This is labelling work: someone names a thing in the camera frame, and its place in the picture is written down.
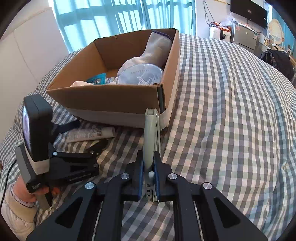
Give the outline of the person's left hand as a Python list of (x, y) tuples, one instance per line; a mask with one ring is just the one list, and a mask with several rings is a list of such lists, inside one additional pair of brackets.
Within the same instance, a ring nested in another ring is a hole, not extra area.
[(47, 186), (43, 186), (37, 189), (36, 192), (29, 193), (21, 175), (14, 183), (12, 190), (16, 197), (18, 197), (23, 202), (27, 203), (36, 202), (37, 196), (44, 195), (49, 192), (51, 192), (53, 196), (56, 196), (61, 192), (61, 190), (58, 187), (49, 188)]

